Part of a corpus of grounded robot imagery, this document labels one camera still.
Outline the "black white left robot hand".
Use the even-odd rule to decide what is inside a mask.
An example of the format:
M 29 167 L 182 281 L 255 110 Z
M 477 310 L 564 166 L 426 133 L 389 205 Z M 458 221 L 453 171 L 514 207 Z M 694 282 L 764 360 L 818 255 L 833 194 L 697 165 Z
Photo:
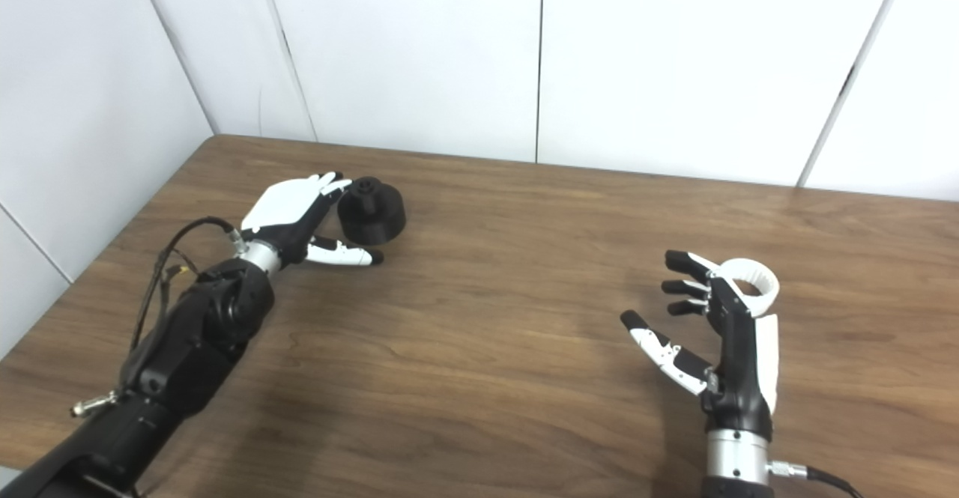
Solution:
M 315 234 L 352 183 L 338 171 L 329 171 L 270 185 L 240 224 L 243 250 L 236 257 L 253 263 L 268 276 L 304 261 L 347 267 L 379 265 L 384 261 L 381 250 Z

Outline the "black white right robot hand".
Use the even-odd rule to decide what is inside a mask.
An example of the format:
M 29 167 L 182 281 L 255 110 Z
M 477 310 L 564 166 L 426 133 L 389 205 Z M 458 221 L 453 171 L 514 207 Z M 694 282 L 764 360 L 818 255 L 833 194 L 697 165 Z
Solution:
M 685 297 L 669 303 L 668 314 L 705 317 L 721 341 L 719 361 L 675 344 L 633 310 L 621 314 L 621 323 L 662 373 L 699 398 L 708 431 L 771 441 L 780 374 L 778 316 L 770 311 L 781 289 L 777 275 L 753 259 L 717 264 L 682 250 L 668 250 L 665 266 L 684 276 L 661 285 Z

